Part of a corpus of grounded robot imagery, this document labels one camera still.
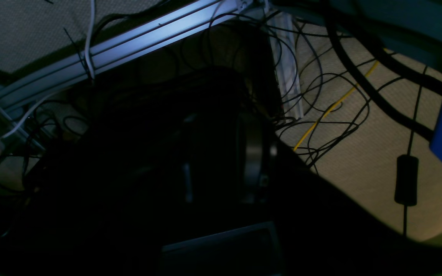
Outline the aluminium extrusion frame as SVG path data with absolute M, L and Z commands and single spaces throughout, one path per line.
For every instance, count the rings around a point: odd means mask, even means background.
M 257 8 L 248 8 L 238 0 L 197 0 L 93 46 L 87 55 L 94 63 L 94 73 L 100 74 L 232 18 L 242 17 L 243 11 L 257 11 Z M 78 54 L 64 58 L 0 88 L 0 115 L 14 121 L 20 117 L 18 110 L 24 105 L 39 105 L 86 78 Z

